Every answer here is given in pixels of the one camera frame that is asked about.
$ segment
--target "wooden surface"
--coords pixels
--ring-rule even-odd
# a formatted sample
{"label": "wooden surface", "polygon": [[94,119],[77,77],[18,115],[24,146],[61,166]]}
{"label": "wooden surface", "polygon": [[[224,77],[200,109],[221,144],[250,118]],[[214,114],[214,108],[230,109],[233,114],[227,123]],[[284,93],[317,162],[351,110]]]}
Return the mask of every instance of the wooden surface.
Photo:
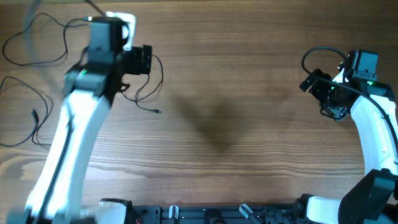
{"label": "wooden surface", "polygon": [[[363,176],[358,132],[350,117],[336,123],[319,114],[302,93],[302,55],[318,45],[348,52],[379,52],[379,80],[398,93],[397,1],[162,1],[100,4],[136,15],[135,44],[151,44],[165,68],[161,92],[142,111],[117,95],[99,132],[86,174],[83,203],[103,197],[135,205],[292,202],[302,193],[342,197]],[[94,15],[85,4],[42,8],[62,22]],[[24,8],[0,6],[0,42],[20,31]],[[34,28],[42,59],[62,53],[62,28],[42,18]],[[48,68],[59,85],[88,43],[88,28],[68,30],[70,56]],[[7,54],[26,57],[22,38]],[[340,59],[308,58],[308,67],[335,75]],[[0,77],[23,79],[54,99],[40,132],[50,142],[60,100],[33,68],[0,60]],[[160,79],[153,63],[151,91]],[[129,96],[145,77],[125,76]],[[33,126],[31,108],[43,116],[31,91],[7,82],[0,94],[0,140],[20,141]],[[27,142],[0,149],[0,220],[23,206],[48,151]]]}

